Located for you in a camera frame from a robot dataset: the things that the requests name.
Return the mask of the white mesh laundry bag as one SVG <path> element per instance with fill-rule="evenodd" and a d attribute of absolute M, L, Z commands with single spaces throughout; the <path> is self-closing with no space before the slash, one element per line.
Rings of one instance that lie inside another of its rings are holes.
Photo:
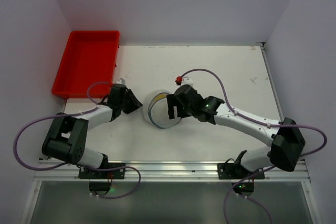
<path fill-rule="evenodd" d="M 170 91 L 159 89 L 150 92 L 145 97 L 142 107 L 142 115 L 149 124 L 157 127 L 158 129 L 168 129 L 179 124 L 181 118 L 169 119 L 166 99 L 163 99 L 157 103 L 152 102 L 152 99 L 158 93 L 162 92 L 171 94 Z"/>

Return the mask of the yellow bra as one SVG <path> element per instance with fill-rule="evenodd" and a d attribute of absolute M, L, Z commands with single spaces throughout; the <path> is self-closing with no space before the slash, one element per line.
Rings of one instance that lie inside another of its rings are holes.
<path fill-rule="evenodd" d="M 153 103 L 157 103 L 163 99 L 166 99 L 168 93 L 166 92 L 162 92 L 162 93 L 158 93 L 153 99 L 152 99 L 152 102 Z"/>

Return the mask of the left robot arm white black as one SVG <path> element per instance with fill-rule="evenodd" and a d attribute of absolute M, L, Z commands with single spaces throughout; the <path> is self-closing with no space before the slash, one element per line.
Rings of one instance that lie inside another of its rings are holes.
<path fill-rule="evenodd" d="M 124 84 L 114 84 L 110 93 L 92 111 L 78 115 L 60 113 L 53 119 L 42 145 L 42 153 L 65 163 L 101 171 L 108 169 L 107 155 L 86 147 L 88 131 L 130 114 L 143 104 Z"/>

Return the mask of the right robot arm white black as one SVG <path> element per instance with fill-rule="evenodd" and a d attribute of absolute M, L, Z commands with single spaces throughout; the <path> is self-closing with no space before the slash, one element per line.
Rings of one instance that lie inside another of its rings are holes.
<path fill-rule="evenodd" d="M 235 129 L 264 144 L 254 151 L 242 151 L 233 164 L 234 171 L 247 174 L 269 166 L 294 171 L 306 143 L 294 120 L 285 118 L 278 124 L 266 119 L 257 124 L 258 116 L 249 114 L 252 119 L 249 121 L 240 111 L 232 111 L 224 100 L 214 96 L 203 98 L 188 84 L 180 86 L 166 99 L 171 120 L 192 116 L 200 122 Z"/>

